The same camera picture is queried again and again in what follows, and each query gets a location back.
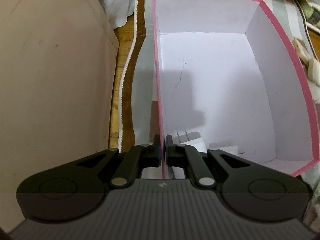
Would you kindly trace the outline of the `white charger plug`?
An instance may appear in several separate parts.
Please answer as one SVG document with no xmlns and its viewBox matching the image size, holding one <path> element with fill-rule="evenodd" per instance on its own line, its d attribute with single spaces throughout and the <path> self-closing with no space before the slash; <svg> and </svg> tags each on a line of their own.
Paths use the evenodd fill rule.
<svg viewBox="0 0 320 240">
<path fill-rule="evenodd" d="M 193 146 L 197 149 L 198 152 L 207 152 L 207 148 L 204 140 L 202 139 L 199 132 L 181 132 L 173 137 L 174 144 L 185 144 Z M 184 179 L 184 171 L 182 168 L 173 166 L 172 167 L 175 179 Z"/>
</svg>

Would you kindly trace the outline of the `pink cardboard box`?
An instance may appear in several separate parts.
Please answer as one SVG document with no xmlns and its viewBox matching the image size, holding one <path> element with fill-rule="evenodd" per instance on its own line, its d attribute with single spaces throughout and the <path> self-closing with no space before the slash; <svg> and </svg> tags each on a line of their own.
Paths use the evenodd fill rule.
<svg viewBox="0 0 320 240">
<path fill-rule="evenodd" d="M 153 0 L 161 135 L 297 176 L 319 162 L 300 59 L 263 0 Z"/>
</svg>

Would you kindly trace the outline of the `striped grey white rug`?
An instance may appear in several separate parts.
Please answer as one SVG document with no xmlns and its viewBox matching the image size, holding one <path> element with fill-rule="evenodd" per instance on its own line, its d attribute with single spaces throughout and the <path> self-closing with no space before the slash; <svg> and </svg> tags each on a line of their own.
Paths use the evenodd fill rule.
<svg viewBox="0 0 320 240">
<path fill-rule="evenodd" d="M 319 35 L 307 26 L 298 0 L 264 0 L 290 38 L 301 38 L 308 52 L 319 56 Z M 117 73 L 121 81 L 114 86 L 113 114 L 119 124 L 112 125 L 110 144 L 126 151 L 134 144 L 152 142 L 159 134 L 157 87 L 154 67 L 152 0 L 134 0 L 134 12 L 127 24 L 116 29 L 120 40 Z"/>
</svg>

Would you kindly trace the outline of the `beige cabinet panel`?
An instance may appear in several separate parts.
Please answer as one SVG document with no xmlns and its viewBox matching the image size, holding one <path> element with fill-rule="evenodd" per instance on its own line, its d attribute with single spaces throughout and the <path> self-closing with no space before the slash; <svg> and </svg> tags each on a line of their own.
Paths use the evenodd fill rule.
<svg viewBox="0 0 320 240">
<path fill-rule="evenodd" d="M 1 0 L 1 228 L 25 178 L 108 148 L 118 40 L 98 0 Z"/>
</svg>

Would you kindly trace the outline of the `green white cloth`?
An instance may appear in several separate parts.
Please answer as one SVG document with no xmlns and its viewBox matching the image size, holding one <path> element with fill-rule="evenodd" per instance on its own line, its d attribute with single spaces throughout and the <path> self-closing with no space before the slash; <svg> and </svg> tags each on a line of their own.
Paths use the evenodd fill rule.
<svg viewBox="0 0 320 240">
<path fill-rule="evenodd" d="M 313 1 L 308 1 L 308 0 L 298 0 L 298 3 L 303 11 L 304 16 L 305 16 L 307 26 L 319 34 L 319 32 L 320 32 L 319 4 L 317 4 Z"/>
</svg>

